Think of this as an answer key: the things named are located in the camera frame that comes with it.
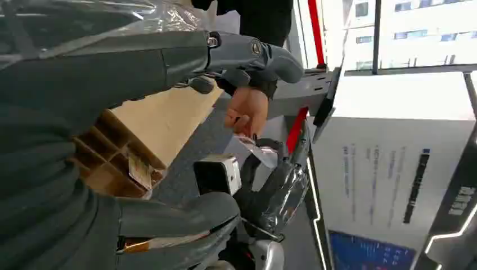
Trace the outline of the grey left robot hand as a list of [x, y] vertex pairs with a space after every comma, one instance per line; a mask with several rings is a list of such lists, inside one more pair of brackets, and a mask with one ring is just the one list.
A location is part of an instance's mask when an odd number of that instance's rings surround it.
[[105, 109], [222, 69], [289, 83], [304, 74], [281, 47], [205, 31], [110, 38], [2, 69], [1, 268], [207, 267], [240, 220], [232, 196], [173, 208], [97, 193], [72, 161], [73, 138]]

